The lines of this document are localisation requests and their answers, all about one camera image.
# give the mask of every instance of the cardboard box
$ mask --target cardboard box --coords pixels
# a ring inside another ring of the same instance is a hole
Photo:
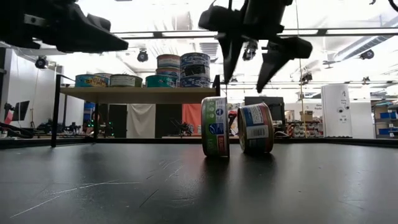
[[[304,121],[304,118],[305,121],[313,121],[312,116],[313,116],[313,111],[304,111],[304,114],[303,111],[300,111],[301,121]]]

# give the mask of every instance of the green can label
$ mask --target green can label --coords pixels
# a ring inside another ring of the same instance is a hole
[[[205,119],[206,150],[211,155],[225,156],[227,152],[226,98],[207,98],[202,116]]]

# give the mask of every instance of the white curtain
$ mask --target white curtain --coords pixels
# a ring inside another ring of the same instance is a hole
[[[156,105],[127,105],[127,138],[155,138]]]

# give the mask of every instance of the blue bin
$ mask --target blue bin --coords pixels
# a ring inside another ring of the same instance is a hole
[[[380,118],[381,119],[397,119],[397,113],[396,112],[392,112],[392,113],[380,113]]]
[[[95,103],[85,103],[85,110],[90,110],[95,108]]]
[[[83,121],[89,121],[90,119],[91,119],[91,115],[90,114],[84,114]]]
[[[398,128],[381,128],[379,129],[379,134],[390,134],[391,131],[398,131]]]

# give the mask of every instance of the black table surface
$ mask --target black table surface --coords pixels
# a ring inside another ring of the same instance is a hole
[[[0,151],[0,223],[397,223],[398,151],[275,145],[206,159],[200,145]]]

